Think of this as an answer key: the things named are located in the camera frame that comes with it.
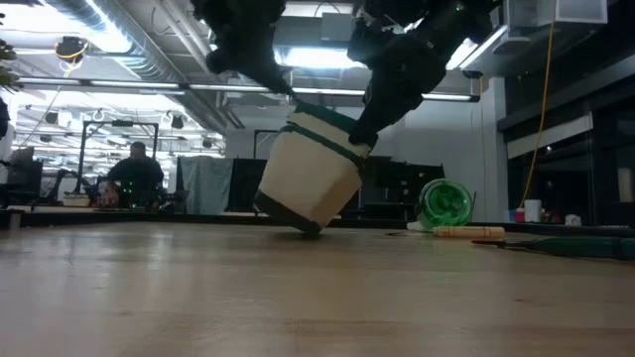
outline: green tool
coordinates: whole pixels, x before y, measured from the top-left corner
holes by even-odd
[[[635,261],[635,238],[545,238],[524,242],[472,241],[498,248],[528,249],[560,257]]]

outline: ceiling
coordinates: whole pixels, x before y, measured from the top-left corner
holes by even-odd
[[[88,6],[88,11],[93,11],[95,7],[90,8],[92,5],[86,4],[96,4],[100,11],[98,17],[105,30],[97,32],[82,19],[74,18],[72,12],[58,11],[61,3],[70,4],[70,7],[81,5],[83,10]],[[365,89],[370,79],[369,70],[348,60],[343,48],[345,42],[342,44],[337,41],[337,37],[347,38],[345,27],[349,20],[346,16],[336,15],[349,14],[352,3],[352,0],[338,0],[320,5],[317,1],[288,1],[284,17],[278,24],[274,45],[277,59],[293,66],[288,77],[293,86]],[[46,0],[45,6],[39,7],[0,4],[0,12],[7,15],[3,20],[4,26],[0,27],[0,38],[15,47],[18,59],[10,65],[21,76],[61,78],[66,75],[68,78],[148,81],[147,77],[151,77],[152,73],[142,72],[143,68],[139,69],[135,62],[144,60],[153,64],[150,67],[152,71],[160,72],[156,78],[163,82],[255,84],[235,73],[214,75],[202,65],[203,52],[211,50],[208,39],[210,33],[205,24],[196,21],[191,15],[189,0]],[[173,18],[173,22],[168,20],[167,14]],[[343,34],[325,35],[329,31],[328,24],[341,25],[342,21],[344,31],[340,32]],[[80,37],[89,43],[84,59],[72,71],[68,70],[69,64],[61,61],[54,50],[64,36]],[[467,54],[473,51],[472,44]],[[487,59],[487,56],[491,57],[485,53],[474,65],[481,67],[492,64],[494,61]],[[471,94],[472,88],[476,86],[455,69],[448,71],[436,92]],[[40,153],[47,155],[50,152],[45,147],[76,150],[76,138],[82,129],[81,121],[103,116],[101,120],[104,121],[123,119],[159,124],[158,149],[161,157],[168,158],[171,152],[178,155],[195,152],[222,156],[222,135],[226,131],[275,130],[284,124],[291,110],[285,96],[266,93],[80,86],[60,87],[60,94],[56,95],[57,89],[54,85],[30,85],[22,93],[13,96],[17,110],[16,145],[35,145]],[[310,95],[307,100],[343,112],[348,110],[358,113],[362,107],[359,97]],[[64,122],[55,125],[43,122],[47,109],[62,113],[60,117],[65,118]],[[184,116],[182,130],[171,127],[174,115]],[[89,146],[95,150],[111,150],[113,153],[125,151],[133,138],[152,144],[149,133],[141,127],[104,127],[101,130],[106,130],[108,134],[96,132],[89,141]],[[52,140],[45,144],[40,141],[41,133],[57,134],[52,135]],[[108,140],[108,137],[122,136],[127,136],[123,141],[119,140],[122,144],[113,144],[112,140]],[[202,147],[203,138],[213,139],[210,149]]]

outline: yellow cable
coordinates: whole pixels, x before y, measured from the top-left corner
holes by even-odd
[[[532,165],[529,168],[529,176],[527,177],[527,185],[525,186],[525,193],[523,193],[523,199],[520,201],[520,208],[523,207],[525,199],[529,194],[529,188],[532,185],[532,179],[534,178],[534,167],[536,166],[536,158],[538,157],[538,149],[540,149],[540,140],[543,137],[543,129],[545,128],[545,117],[547,116],[547,98],[549,94],[549,77],[552,69],[552,53],[554,50],[554,31],[556,28],[556,18],[552,21],[551,28],[549,30],[549,48],[547,49],[547,70],[545,72],[545,90],[543,91],[543,108],[540,116],[540,127],[538,128],[538,140],[536,141],[536,149],[534,149],[534,158],[532,159]]]
[[[75,62],[76,61],[77,61],[77,58],[72,59],[72,63],[68,67],[68,70],[66,71],[66,73],[63,74],[64,78],[70,77],[70,73],[75,69]]]

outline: cable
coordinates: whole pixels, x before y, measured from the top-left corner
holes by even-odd
[[[554,10],[554,19],[549,30],[549,47],[547,49],[547,69],[545,71],[545,88],[543,91],[543,107],[540,115],[540,126],[538,128],[538,140],[536,141],[536,149],[534,149],[534,158],[532,159],[532,165],[529,168],[529,176],[527,177],[527,185],[525,186],[525,193],[523,193],[523,199],[520,201],[520,207],[523,207],[525,199],[529,194],[529,188],[534,178],[534,168],[536,167],[536,158],[538,158],[538,149],[540,149],[540,140],[543,137],[543,129],[545,128],[545,117],[547,116],[547,99],[549,94],[549,78],[552,69],[552,54],[554,51],[554,31],[556,28],[556,11]]]
[[[157,12],[157,7],[153,7],[152,8],[152,12],[150,13],[150,26],[152,26],[152,30],[157,33],[157,35],[159,36],[163,36],[166,35],[169,31],[170,31],[170,26],[168,26],[165,30],[163,31],[158,31],[157,27],[155,26],[155,13]]]
[[[339,11],[339,8],[335,5],[333,5],[333,3],[331,3],[330,1],[321,1],[319,2],[319,4],[316,7],[316,11],[314,12],[314,17],[318,16],[318,11],[319,9],[322,7],[322,5],[327,4],[330,7],[332,7],[333,9],[335,9],[335,11],[337,11],[337,14],[341,14],[341,11]]]
[[[81,50],[79,50],[78,52],[76,52],[76,53],[74,53],[74,54],[71,54],[71,55],[61,55],[61,54],[59,54],[59,53],[58,53],[58,46],[59,46],[60,44],[56,44],[56,45],[55,45],[54,50],[55,50],[55,52],[56,52],[56,56],[58,57],[58,59],[60,59],[60,60],[70,60],[70,59],[72,59],[72,63],[71,63],[71,64],[69,64],[69,65],[68,65],[68,67],[67,67],[66,69],[64,69],[64,68],[62,67],[62,63],[63,63],[63,62],[62,62],[62,61],[60,61],[60,69],[61,69],[61,70],[64,70],[64,74],[63,74],[63,77],[64,77],[64,78],[68,78],[68,77],[70,76],[70,73],[71,73],[72,71],[74,71],[74,70],[76,70],[76,69],[79,69],[79,68],[81,67],[81,62],[80,62],[78,65],[75,65],[75,64],[76,64],[76,62],[77,62],[77,59],[79,59],[79,58],[80,58],[80,57],[81,57],[81,56],[82,56],[82,55],[86,52],[86,49],[88,49],[88,44],[89,44],[89,42],[86,42],[86,43],[83,45],[83,48],[82,48]]]
[[[480,87],[480,97],[483,97],[483,77],[478,79]],[[480,102],[480,133],[483,145],[483,214],[485,215],[485,222],[487,222],[487,155],[485,154],[485,110],[483,108],[483,102]]]

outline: white wall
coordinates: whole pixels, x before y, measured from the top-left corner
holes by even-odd
[[[445,176],[476,192],[473,219],[507,221],[507,157],[496,123],[505,116],[504,81],[492,79],[479,103],[424,102],[380,133],[374,156],[396,162],[443,165]],[[339,108],[358,118],[362,108]],[[253,130],[227,131],[226,157],[253,157]],[[257,142],[257,159],[267,159],[273,136]]]

